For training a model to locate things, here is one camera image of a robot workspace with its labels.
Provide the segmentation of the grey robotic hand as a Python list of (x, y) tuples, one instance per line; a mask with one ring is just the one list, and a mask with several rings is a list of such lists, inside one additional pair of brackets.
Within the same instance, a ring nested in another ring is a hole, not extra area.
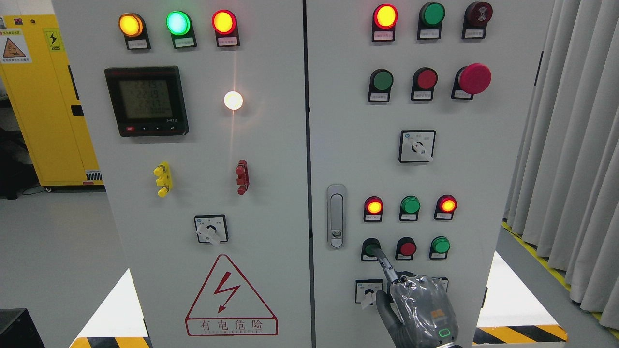
[(375, 304), (397, 348), (457, 348), (458, 323), (447, 292), (426, 275), (398, 272), (382, 249), (374, 255), (389, 292), (379, 290)]

